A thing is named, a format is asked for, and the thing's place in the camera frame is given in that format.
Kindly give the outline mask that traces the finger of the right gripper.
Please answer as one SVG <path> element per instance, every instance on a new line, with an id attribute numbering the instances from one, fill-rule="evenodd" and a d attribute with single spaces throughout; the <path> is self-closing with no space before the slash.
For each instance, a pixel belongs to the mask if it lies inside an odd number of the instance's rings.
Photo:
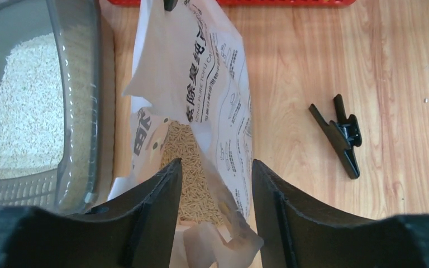
<path id="1" fill-rule="evenodd" d="M 178 0 L 163 0 L 164 10 L 172 11 L 177 6 Z"/>

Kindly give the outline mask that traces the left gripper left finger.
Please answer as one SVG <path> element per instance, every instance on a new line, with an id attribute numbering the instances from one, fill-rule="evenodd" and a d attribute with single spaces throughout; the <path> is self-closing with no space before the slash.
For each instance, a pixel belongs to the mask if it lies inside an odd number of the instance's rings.
<path id="1" fill-rule="evenodd" d="M 182 187 L 174 159 L 147 181 L 93 207 L 77 228 L 70 267 L 168 267 Z"/>

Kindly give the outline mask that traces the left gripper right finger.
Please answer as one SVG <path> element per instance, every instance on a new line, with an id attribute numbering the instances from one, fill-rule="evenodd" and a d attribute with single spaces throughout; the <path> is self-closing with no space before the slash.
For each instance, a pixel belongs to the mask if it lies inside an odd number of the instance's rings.
<path id="1" fill-rule="evenodd" d="M 376 221 L 342 211 L 287 183 L 260 160 L 252 190 L 264 267 L 378 267 Z"/>

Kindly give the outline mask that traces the pink cat litter bag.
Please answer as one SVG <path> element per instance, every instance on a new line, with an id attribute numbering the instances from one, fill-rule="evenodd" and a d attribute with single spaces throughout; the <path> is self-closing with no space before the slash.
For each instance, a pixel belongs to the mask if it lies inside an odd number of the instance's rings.
<path id="1" fill-rule="evenodd" d="M 223 226 L 178 227 L 171 267 L 249 267 L 263 239 L 247 223 L 251 206 L 251 98 L 243 39 L 216 1 L 142 1 L 132 59 L 132 169 L 114 199 L 153 176 L 169 125 L 190 128 Z"/>

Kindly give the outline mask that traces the black bag clip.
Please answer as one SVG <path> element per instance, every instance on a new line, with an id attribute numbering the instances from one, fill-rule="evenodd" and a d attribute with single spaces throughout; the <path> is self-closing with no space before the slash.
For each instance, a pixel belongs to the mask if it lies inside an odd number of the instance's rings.
<path id="1" fill-rule="evenodd" d="M 313 103 L 309 106 L 309 111 L 330 142 L 349 178 L 358 179 L 360 170 L 354 153 L 354 147 L 362 145 L 358 119 L 354 114 L 346 115 L 342 95 L 337 94 L 333 103 L 336 121 L 326 122 Z"/>

